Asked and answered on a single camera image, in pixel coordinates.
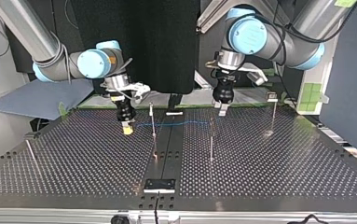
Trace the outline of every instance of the metal pin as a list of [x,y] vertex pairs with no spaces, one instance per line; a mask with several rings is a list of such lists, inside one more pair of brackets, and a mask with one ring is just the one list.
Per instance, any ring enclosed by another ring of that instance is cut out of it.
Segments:
[[29,151],[30,151],[31,158],[32,158],[33,160],[35,160],[35,154],[33,153],[33,148],[31,147],[30,141],[29,141],[28,139],[26,139],[26,144],[27,144],[27,148],[28,148]]
[[273,109],[273,123],[274,123],[274,119],[276,118],[276,110],[277,110],[277,102],[274,103],[274,109]]
[[155,130],[155,118],[153,114],[153,103],[149,103],[149,116],[151,117],[152,120],[152,137],[154,141],[154,154],[157,152],[157,147],[156,147],[156,130]]
[[210,132],[211,132],[211,137],[210,137],[210,161],[213,161],[213,137],[215,135],[215,124],[213,122],[213,118],[210,120]]

